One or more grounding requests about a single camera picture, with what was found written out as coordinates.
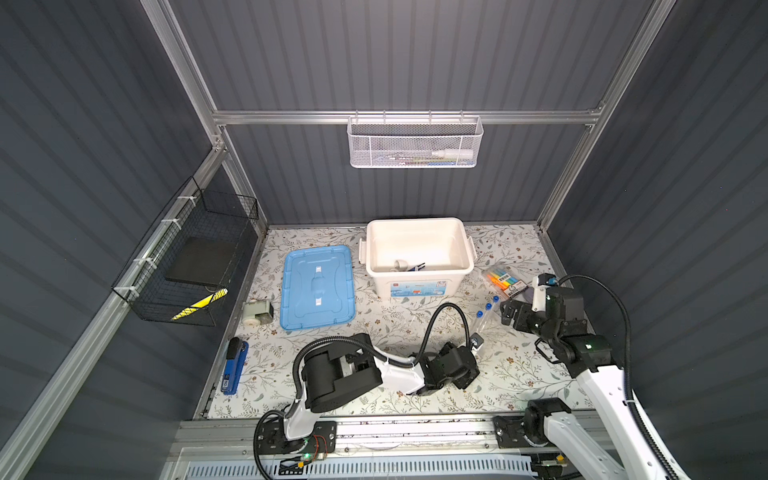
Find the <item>black mounting plate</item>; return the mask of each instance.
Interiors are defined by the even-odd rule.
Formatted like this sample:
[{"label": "black mounting plate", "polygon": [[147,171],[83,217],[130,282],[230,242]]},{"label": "black mounting plate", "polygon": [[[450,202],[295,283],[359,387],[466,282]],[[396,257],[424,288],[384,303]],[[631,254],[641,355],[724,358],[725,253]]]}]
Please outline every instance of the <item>black mounting plate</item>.
[{"label": "black mounting plate", "polygon": [[526,449],[532,445],[523,432],[523,415],[497,415],[493,417],[493,429],[500,449]]},{"label": "black mounting plate", "polygon": [[336,450],[336,422],[316,422],[312,435],[308,438],[309,441],[300,450],[298,448],[304,445],[304,440],[286,440],[283,419],[278,422],[263,423],[257,434],[261,435],[261,440],[257,440],[259,455],[293,452],[314,453],[317,449],[321,452],[333,453]]}]

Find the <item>gray wall panel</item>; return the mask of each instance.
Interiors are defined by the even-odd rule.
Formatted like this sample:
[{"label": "gray wall panel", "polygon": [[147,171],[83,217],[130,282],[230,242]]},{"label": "gray wall panel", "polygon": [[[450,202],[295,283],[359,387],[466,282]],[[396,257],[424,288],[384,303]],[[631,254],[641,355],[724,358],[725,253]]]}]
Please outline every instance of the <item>gray wall panel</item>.
[{"label": "gray wall panel", "polygon": [[485,128],[478,166],[364,169],[349,165],[342,126],[228,127],[271,223],[359,223],[456,216],[534,220],[584,128]]},{"label": "gray wall panel", "polygon": [[765,2],[678,1],[550,229],[627,304],[635,389],[692,478],[759,477],[768,450],[767,31]]},{"label": "gray wall panel", "polygon": [[[2,445],[210,143],[138,1],[3,2],[0,38]],[[27,478],[153,478],[221,330],[129,316]]]},{"label": "gray wall panel", "polygon": [[650,2],[171,2],[222,110],[597,106]]}]

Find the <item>table surface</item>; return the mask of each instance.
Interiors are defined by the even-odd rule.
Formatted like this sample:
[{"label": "table surface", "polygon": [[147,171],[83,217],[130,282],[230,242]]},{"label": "table surface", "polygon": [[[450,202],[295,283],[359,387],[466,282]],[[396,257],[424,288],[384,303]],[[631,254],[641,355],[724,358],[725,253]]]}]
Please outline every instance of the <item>table surface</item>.
[{"label": "table surface", "polygon": [[[275,320],[268,325],[239,325],[237,335],[249,343],[248,357],[237,394],[218,390],[209,419],[256,418],[266,410],[281,409],[293,400],[290,370],[293,359],[309,341],[324,336],[350,336],[366,332],[379,348],[407,356],[419,349],[435,308],[450,301],[459,305],[472,325],[478,308],[493,295],[481,270],[494,263],[513,266],[526,283],[538,273],[552,272],[532,225],[467,226],[475,241],[475,270],[462,281],[454,296],[427,296],[382,300],[376,295],[366,268],[358,262],[358,240],[365,228],[306,228],[270,230],[251,299],[269,299]],[[314,247],[347,245],[352,251],[355,277],[355,318],[341,326],[287,332],[280,327],[280,290],[283,262],[288,253]],[[464,342],[462,323],[453,309],[443,310],[429,338],[428,350],[437,351],[447,340]],[[535,336],[496,323],[483,332],[486,343],[478,355],[480,376],[460,390],[448,385],[430,396],[408,396],[376,388],[327,415],[403,415],[418,413],[505,412],[523,410],[530,399],[558,396],[573,409],[592,404],[562,365],[552,365],[534,350]]]}]

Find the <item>label sticker on box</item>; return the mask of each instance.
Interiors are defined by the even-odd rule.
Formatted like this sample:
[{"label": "label sticker on box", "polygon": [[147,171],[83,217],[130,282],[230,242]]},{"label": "label sticker on box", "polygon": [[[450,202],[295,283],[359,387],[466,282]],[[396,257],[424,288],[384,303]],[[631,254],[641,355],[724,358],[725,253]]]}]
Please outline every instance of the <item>label sticker on box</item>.
[{"label": "label sticker on box", "polygon": [[391,296],[433,296],[445,295],[448,280],[434,282],[395,282],[389,285]]}]

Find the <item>red wire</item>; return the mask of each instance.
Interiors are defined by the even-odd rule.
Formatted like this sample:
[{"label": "red wire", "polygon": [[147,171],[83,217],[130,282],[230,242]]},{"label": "red wire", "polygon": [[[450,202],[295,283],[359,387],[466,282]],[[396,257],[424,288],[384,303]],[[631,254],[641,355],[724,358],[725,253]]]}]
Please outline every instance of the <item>red wire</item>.
[{"label": "red wire", "polygon": [[315,458],[317,458],[317,452],[320,451],[320,440],[317,439],[317,435],[312,436],[315,437],[315,456],[312,457],[312,461],[314,462]]},{"label": "red wire", "polygon": [[326,455],[328,455],[328,442],[326,441],[326,438],[322,435],[319,436],[321,439],[323,439],[323,444],[326,446]]}]

